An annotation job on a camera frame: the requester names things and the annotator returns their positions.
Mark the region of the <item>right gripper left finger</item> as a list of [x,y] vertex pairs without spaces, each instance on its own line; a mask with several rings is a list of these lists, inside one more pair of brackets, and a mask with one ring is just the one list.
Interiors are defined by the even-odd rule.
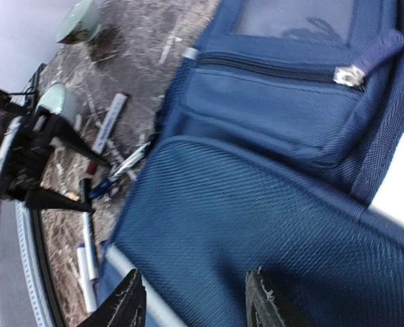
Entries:
[[132,269],[98,309],[79,327],[143,327],[146,290],[138,269]]

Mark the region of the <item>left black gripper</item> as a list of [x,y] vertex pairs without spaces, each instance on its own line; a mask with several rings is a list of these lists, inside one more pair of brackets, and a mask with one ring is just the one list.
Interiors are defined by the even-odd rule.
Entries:
[[42,187],[42,176],[59,144],[96,164],[110,167],[62,116],[43,107],[34,112],[12,102],[0,89],[0,201],[18,200],[34,210],[61,209],[94,213],[90,204],[77,202]]

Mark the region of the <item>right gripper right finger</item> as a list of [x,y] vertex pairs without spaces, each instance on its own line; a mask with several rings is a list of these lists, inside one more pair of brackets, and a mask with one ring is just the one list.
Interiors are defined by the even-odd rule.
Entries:
[[304,326],[304,316],[261,268],[247,272],[245,300],[248,326]]

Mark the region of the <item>navy blue student backpack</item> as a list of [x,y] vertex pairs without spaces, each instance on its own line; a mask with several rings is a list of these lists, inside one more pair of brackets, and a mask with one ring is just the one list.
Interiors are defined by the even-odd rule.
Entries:
[[247,326],[261,268],[304,326],[404,326],[404,228],[371,209],[404,132],[404,1],[222,1],[185,55],[99,268],[146,325]]

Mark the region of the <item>black capped white marker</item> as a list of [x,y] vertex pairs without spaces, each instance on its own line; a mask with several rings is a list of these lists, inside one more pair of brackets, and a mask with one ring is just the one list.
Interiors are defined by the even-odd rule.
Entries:
[[[82,202],[92,206],[92,200],[89,197],[91,190],[91,179],[84,178],[79,183]],[[95,233],[93,225],[93,213],[83,213],[83,238],[84,248],[87,256],[87,270],[89,279],[96,281],[98,279],[98,267],[97,267],[97,254],[95,248]]]

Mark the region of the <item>purple capped white marker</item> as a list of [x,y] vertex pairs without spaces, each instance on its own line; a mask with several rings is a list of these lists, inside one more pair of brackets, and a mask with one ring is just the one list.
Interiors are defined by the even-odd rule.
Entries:
[[89,279],[89,271],[87,264],[87,255],[84,243],[80,243],[76,249],[76,256],[78,260],[79,269],[79,282],[84,298],[87,314],[91,315],[97,310],[97,299],[92,280]]

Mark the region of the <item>near celadon green bowl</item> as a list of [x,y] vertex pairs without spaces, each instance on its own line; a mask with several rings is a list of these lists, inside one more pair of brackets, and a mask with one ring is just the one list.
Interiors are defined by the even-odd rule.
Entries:
[[39,107],[64,117],[74,125],[80,104],[78,98],[64,84],[55,83],[40,97],[36,109]]

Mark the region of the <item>celadon green bowl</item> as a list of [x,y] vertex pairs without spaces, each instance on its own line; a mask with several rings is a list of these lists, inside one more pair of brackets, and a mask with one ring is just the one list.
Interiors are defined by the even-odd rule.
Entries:
[[40,97],[36,109],[39,107],[64,117],[74,125],[80,104],[78,98],[64,84],[55,83]]
[[99,8],[92,0],[82,0],[66,14],[56,33],[56,42],[73,45],[92,42],[102,31]]

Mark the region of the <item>blue capped white marker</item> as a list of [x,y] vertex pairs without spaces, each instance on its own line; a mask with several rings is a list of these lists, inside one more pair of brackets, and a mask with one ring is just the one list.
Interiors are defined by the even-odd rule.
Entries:
[[108,193],[112,186],[126,173],[128,173],[139,161],[145,158],[148,150],[150,149],[152,140],[147,140],[144,144],[139,146],[129,157],[127,157],[119,166],[113,168],[109,175],[90,193],[91,200],[98,200]]

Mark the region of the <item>red capped white marker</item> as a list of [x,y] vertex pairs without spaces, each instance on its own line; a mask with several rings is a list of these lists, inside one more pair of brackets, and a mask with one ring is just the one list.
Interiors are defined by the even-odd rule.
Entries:
[[110,150],[113,160],[116,163],[121,163],[123,161],[123,157],[117,150],[117,147],[114,141],[110,138],[110,135],[112,133],[112,130],[114,129],[120,112],[127,103],[127,100],[130,98],[131,95],[129,93],[117,93],[114,96],[109,109],[106,111],[105,118],[103,119],[103,121],[101,121],[99,119],[98,112],[95,111],[93,98],[90,94],[88,94],[88,104],[91,116],[94,119],[95,126],[99,128],[99,131],[95,137],[95,141],[92,146],[92,150],[101,155],[103,150],[107,146]]

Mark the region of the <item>far celadon green bowl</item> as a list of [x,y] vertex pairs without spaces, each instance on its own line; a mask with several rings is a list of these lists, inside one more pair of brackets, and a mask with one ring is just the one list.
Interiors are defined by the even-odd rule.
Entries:
[[92,42],[102,31],[99,8],[92,0],[82,0],[66,14],[56,33],[56,42],[73,45]]

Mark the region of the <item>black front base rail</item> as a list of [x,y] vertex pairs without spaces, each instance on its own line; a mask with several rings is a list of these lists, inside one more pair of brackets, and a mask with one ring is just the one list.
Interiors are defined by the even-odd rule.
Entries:
[[46,250],[46,242],[44,238],[44,229],[42,225],[41,213],[38,210],[30,209],[31,222],[33,227],[33,234],[35,238],[35,246],[37,249],[39,267],[41,276],[44,283],[45,293],[48,299],[48,307],[52,318],[55,322],[55,326],[66,327],[65,318],[59,305],[57,292],[53,283],[52,273],[48,260],[48,254]]

